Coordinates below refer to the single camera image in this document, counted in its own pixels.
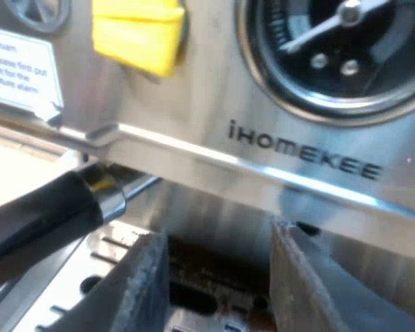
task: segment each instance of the black handle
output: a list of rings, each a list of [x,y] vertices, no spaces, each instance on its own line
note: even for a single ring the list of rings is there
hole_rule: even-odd
[[[83,178],[68,172],[0,207],[0,285],[103,224]]]

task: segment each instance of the gauge needle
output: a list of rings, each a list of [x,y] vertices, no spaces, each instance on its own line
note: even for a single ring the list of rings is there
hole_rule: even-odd
[[[335,15],[310,29],[307,33],[300,35],[297,39],[285,43],[279,49],[287,51],[288,53],[296,53],[304,44],[307,44],[319,35],[327,33],[338,26],[355,26],[359,24],[367,13],[385,5],[389,1],[390,0],[346,0],[338,6]],[[348,21],[348,18],[355,18],[355,21]]]

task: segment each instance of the gauge bezel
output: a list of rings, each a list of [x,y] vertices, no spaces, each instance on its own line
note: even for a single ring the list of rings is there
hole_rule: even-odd
[[[294,83],[278,69],[267,40],[261,35],[251,37],[254,27],[251,12],[255,10],[257,1],[262,3],[260,0],[237,1],[237,34],[242,55],[254,80],[278,106],[302,118],[337,126],[370,125],[415,110],[415,77],[405,86],[365,98],[335,98]],[[262,20],[259,25],[260,32],[256,33],[262,33]]]

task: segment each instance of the drip tray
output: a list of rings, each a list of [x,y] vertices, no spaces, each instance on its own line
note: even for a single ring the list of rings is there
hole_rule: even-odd
[[[145,233],[114,221],[87,236],[18,323],[0,332],[43,331],[85,297]],[[276,331],[267,273],[173,238],[169,255],[166,332]]]

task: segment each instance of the pressure gauge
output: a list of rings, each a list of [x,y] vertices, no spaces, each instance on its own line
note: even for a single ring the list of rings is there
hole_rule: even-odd
[[[239,10],[251,71],[284,108],[337,122],[409,111],[415,0],[248,0]]]

